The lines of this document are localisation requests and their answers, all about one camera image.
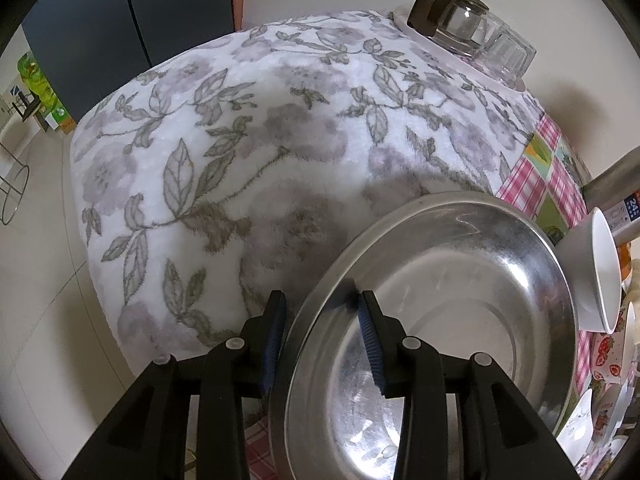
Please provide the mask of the clear faceted glass cup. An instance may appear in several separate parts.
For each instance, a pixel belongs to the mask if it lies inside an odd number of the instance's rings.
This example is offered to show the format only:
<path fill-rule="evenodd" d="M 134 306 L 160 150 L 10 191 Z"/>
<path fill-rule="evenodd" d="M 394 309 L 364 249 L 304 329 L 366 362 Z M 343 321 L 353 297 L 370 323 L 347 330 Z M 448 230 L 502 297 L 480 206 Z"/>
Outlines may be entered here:
<path fill-rule="evenodd" d="M 517 89 L 521 87 L 536 54 L 537 50 L 532 44 L 503 24 L 474 54 L 472 65 L 504 86 Z"/>

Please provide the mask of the grey floral fleece cloth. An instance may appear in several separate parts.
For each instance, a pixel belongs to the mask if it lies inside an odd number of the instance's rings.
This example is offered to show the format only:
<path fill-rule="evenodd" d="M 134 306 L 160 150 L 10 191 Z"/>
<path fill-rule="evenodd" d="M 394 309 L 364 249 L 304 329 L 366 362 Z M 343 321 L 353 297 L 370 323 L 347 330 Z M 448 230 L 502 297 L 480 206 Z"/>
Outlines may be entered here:
<path fill-rule="evenodd" d="M 134 373 L 296 310 L 373 222 L 496 194 L 542 115 L 373 11 L 289 18 L 187 50 L 96 104 L 70 144 L 90 275 Z"/>

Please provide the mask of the green cardboard box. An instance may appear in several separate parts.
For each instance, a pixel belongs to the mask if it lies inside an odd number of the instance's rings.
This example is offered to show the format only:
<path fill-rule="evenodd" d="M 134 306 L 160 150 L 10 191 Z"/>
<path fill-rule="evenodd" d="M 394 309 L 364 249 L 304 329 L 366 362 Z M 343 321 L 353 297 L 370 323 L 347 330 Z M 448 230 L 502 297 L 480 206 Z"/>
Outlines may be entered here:
<path fill-rule="evenodd" d="M 44 76 L 32 51 L 27 51 L 17 61 L 17 71 L 28 90 L 40 99 L 39 113 L 47 124 L 70 134 L 75 129 L 76 122 Z"/>

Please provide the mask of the strawberry pattern mug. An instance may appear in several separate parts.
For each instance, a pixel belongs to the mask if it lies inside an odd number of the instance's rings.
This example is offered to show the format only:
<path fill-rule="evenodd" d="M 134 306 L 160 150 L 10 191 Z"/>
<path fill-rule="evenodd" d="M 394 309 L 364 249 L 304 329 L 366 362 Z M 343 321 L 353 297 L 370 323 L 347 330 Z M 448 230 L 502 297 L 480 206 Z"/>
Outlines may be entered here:
<path fill-rule="evenodd" d="M 620 385 L 626 382 L 634 354 L 634 305 L 620 308 L 612 334 L 597 334 L 592 342 L 591 374 L 595 380 Z"/>

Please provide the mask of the white floral plate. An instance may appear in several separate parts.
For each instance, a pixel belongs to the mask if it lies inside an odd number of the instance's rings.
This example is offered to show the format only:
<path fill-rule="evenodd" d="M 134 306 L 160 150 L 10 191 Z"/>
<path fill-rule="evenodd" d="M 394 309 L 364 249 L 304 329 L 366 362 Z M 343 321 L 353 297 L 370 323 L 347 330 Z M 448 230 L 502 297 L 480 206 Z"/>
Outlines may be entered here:
<path fill-rule="evenodd" d="M 599 399 L 593 388 L 582 394 L 556 437 L 573 466 L 611 440 L 633 395 L 634 387 L 628 385 L 609 386 Z"/>

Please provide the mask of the white bowl red rim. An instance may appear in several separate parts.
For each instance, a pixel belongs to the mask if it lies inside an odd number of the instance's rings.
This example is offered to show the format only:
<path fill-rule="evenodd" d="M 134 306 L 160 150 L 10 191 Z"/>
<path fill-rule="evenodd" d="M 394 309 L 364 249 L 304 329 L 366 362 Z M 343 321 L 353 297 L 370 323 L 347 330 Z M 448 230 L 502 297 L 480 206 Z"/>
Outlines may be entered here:
<path fill-rule="evenodd" d="M 622 276 L 614 237 L 602 210 L 590 211 L 554 251 L 572 294 L 577 327 L 612 334 L 622 302 Z"/>

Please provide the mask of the dark-rimmed glass cup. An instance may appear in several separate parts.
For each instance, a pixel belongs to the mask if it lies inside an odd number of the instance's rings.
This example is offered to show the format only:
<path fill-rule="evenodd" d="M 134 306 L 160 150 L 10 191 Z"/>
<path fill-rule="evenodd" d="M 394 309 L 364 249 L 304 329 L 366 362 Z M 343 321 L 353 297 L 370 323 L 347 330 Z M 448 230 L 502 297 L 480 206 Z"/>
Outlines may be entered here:
<path fill-rule="evenodd" d="M 472 56 L 480 48 L 476 34 L 488 13 L 482 0 L 416 0 L 407 24 L 450 52 Z"/>

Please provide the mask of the dark blue cabinet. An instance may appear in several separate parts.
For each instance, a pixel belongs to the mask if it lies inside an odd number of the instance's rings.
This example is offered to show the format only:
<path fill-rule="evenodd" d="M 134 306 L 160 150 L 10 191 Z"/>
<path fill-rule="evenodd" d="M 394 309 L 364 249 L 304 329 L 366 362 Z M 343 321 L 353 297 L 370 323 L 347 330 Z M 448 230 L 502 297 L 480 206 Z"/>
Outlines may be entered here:
<path fill-rule="evenodd" d="M 232 0 L 38 0 L 22 27 L 44 76 L 79 120 L 135 76 L 232 32 Z"/>

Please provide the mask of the stainless steel thermos jug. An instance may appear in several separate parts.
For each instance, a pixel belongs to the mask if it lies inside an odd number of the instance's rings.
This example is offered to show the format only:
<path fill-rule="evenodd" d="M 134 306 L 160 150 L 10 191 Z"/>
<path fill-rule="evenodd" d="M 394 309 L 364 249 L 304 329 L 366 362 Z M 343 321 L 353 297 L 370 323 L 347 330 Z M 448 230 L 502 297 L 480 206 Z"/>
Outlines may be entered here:
<path fill-rule="evenodd" d="M 605 215 L 617 246 L 639 237 L 640 146 L 582 187 L 588 210 Z"/>

